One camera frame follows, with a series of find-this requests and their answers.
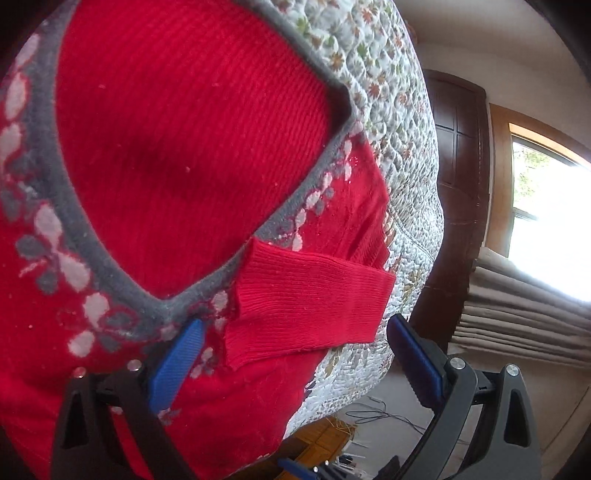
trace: window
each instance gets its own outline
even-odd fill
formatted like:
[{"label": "window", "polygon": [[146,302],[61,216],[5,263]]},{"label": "window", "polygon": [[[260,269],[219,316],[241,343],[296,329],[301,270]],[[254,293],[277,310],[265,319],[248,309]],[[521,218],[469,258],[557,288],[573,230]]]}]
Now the window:
[{"label": "window", "polygon": [[513,136],[509,260],[575,298],[591,300],[591,171]]},{"label": "window", "polygon": [[490,105],[494,162],[485,245],[591,301],[591,150],[534,118]]}]

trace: wooden window frame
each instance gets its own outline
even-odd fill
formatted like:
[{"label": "wooden window frame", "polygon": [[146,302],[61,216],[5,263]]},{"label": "wooden window frame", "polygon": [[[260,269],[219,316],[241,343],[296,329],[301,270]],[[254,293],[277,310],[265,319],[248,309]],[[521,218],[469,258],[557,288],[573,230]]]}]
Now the wooden window frame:
[{"label": "wooden window frame", "polygon": [[591,150],[560,130],[523,113],[490,104],[493,154],[491,214],[485,246],[509,255],[513,234],[513,142],[516,135],[591,170]]}]

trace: window glass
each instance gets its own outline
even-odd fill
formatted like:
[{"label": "window glass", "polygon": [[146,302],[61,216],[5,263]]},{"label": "window glass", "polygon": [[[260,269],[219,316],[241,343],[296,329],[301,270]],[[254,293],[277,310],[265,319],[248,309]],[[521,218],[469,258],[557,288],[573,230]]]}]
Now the window glass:
[{"label": "window glass", "polygon": [[513,142],[514,227],[509,259],[591,301],[591,172]]}]

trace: dark wooden door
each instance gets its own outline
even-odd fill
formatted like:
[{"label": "dark wooden door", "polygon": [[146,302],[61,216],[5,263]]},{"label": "dark wooden door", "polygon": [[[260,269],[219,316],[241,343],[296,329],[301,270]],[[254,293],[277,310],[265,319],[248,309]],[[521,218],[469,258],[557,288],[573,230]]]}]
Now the dark wooden door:
[{"label": "dark wooden door", "polygon": [[437,189],[445,230],[435,265],[411,316],[419,335],[447,348],[484,239],[490,150],[486,92],[453,75],[425,70],[437,129]]}]

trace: folded red sleeve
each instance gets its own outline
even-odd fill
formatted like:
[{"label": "folded red sleeve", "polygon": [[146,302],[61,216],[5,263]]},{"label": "folded red sleeve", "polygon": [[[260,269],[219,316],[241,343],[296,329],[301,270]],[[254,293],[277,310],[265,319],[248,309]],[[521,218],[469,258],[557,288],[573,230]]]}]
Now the folded red sleeve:
[{"label": "folded red sleeve", "polygon": [[384,270],[254,239],[236,278],[228,365],[373,342],[394,280]]}]

